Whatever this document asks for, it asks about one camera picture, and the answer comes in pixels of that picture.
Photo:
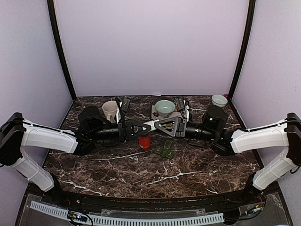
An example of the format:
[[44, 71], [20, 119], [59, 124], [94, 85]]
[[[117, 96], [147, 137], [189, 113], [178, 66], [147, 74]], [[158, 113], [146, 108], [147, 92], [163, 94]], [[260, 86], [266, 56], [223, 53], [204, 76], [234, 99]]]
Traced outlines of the white pill bottle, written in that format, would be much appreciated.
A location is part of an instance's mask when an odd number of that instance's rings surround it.
[[151, 127], [154, 127], [155, 121], [144, 122], [144, 124], [147, 124], [147, 125], [150, 125]]

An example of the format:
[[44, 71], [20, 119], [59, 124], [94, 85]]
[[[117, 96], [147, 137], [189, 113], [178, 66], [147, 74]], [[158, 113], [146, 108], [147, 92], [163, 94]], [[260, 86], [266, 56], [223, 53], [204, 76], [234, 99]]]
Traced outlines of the red pill bottle grey lid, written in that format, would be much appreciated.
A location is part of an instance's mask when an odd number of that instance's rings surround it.
[[148, 149], [150, 147], [150, 134], [139, 136], [139, 146], [141, 149]]

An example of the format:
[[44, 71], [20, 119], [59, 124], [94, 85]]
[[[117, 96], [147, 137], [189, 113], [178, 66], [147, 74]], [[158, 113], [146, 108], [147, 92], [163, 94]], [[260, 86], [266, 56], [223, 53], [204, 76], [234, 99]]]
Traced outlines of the green pill organizer box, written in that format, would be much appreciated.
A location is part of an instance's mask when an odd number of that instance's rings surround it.
[[167, 158], [172, 159], [175, 156], [175, 153], [173, 150], [171, 150], [172, 142], [167, 140], [163, 146], [158, 146], [155, 148], [154, 153]]

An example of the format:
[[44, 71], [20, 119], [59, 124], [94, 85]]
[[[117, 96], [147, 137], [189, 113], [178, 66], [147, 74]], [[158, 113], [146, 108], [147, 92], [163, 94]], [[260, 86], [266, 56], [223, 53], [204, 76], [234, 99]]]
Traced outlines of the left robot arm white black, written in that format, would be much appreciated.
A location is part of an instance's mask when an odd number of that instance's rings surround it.
[[55, 149], [74, 155], [87, 155], [96, 145], [111, 146], [107, 140], [132, 141], [155, 130], [154, 122], [142, 123], [122, 118], [110, 122], [96, 106], [85, 108], [79, 115], [79, 129], [63, 130], [35, 124], [14, 113], [0, 128], [0, 164], [21, 173], [56, 205], [66, 202], [66, 194], [51, 173], [45, 171], [23, 149], [25, 146]]

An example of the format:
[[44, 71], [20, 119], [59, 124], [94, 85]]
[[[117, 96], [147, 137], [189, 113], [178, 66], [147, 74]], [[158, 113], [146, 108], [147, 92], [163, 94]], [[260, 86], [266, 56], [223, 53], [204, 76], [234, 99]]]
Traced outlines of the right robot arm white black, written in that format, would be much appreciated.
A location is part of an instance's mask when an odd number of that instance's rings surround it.
[[301, 165], [301, 120], [295, 113], [276, 123], [253, 129], [224, 129], [228, 115], [217, 106], [210, 106], [202, 123], [173, 117], [155, 121], [154, 128], [171, 137], [183, 137], [210, 142], [220, 156], [232, 156], [244, 151], [282, 146], [283, 151], [263, 169], [252, 174], [240, 193], [240, 200], [250, 204], [258, 193], [287, 172]]

